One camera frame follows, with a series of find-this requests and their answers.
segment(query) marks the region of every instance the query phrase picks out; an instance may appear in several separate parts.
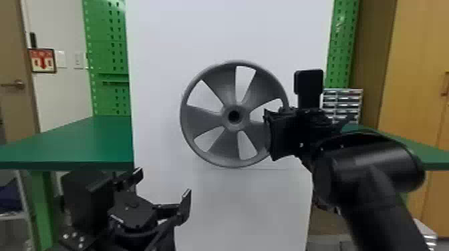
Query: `wooden door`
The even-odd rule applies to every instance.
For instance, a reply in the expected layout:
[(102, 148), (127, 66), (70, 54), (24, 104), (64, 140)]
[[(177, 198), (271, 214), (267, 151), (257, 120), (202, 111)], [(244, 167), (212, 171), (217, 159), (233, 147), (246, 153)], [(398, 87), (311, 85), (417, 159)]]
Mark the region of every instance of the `wooden door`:
[[(449, 81), (449, 33), (445, 32), (448, 9), (446, 0), (398, 0), (380, 130), (438, 146), (447, 98), (442, 90)], [(426, 183), (410, 194), (408, 202), (413, 216), (441, 236), (449, 236), (449, 228), (442, 227), (443, 223), (436, 219), (449, 225), (446, 220), (449, 208), (431, 209), (428, 205), (429, 200), (436, 199), (433, 198), (436, 194), (430, 196), (431, 191), (438, 190), (441, 195), (449, 190), (448, 185), (434, 183), (449, 178), (448, 175), (428, 172)]]
[[(441, 124), (438, 147), (449, 151), (449, 100)], [(422, 221), (441, 237), (449, 237), (449, 171), (428, 174)]]
[(20, 0), (2, 0), (0, 30), (0, 110), (6, 140), (13, 142), (38, 132)]

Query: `wooden cabinet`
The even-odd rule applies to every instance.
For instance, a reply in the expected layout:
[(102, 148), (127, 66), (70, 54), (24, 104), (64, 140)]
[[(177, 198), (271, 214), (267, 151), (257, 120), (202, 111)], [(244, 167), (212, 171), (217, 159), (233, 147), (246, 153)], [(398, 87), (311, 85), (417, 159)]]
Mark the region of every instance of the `wooden cabinet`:
[[(365, 126), (449, 150), (449, 1), (362, 0), (352, 87)], [(410, 195), (415, 218), (449, 237), (449, 170)]]

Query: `fan blade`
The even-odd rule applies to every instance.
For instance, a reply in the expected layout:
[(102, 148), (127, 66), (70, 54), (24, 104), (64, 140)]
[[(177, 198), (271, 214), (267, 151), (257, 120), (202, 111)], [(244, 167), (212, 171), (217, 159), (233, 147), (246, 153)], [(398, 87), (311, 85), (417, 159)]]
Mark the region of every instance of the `fan blade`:
[(213, 111), (186, 105), (181, 114), (182, 123), (188, 128), (185, 133), (190, 134), (193, 138), (221, 126), (220, 114)]
[(256, 71), (242, 100), (243, 105), (253, 111), (264, 103), (282, 97), (282, 86), (273, 85), (270, 76)]
[(235, 66), (222, 66), (208, 72), (202, 80), (210, 87), (223, 105), (236, 104)]
[(244, 129), (244, 132), (248, 136), (257, 152), (265, 149), (266, 136), (265, 126), (263, 123), (252, 121), (251, 124)]
[(223, 131), (208, 152), (218, 156), (240, 159), (237, 132)]

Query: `green tabletop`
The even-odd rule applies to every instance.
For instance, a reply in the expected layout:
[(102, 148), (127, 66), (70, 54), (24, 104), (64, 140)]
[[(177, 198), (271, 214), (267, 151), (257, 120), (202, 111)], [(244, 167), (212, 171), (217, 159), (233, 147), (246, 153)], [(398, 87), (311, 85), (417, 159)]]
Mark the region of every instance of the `green tabletop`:
[(0, 169), (129, 170), (131, 118), (95, 116), (0, 147)]
[(426, 170), (449, 170), (449, 152), (447, 151), (439, 150), (438, 148), (435, 148), (433, 146), (424, 145), (392, 134), (379, 132), (362, 125), (349, 124), (346, 125), (343, 130), (346, 132), (353, 130), (371, 130), (381, 133), (393, 140), (396, 140), (408, 146), (421, 159)]

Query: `green table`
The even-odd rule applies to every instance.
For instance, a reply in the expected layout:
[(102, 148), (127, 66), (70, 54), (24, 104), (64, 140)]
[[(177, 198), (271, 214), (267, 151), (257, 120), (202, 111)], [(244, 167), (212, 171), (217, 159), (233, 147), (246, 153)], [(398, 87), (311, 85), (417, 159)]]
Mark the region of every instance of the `green table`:
[(134, 167), (130, 117), (96, 116), (0, 147), (0, 169), (28, 170), (39, 245), (53, 245), (51, 171)]

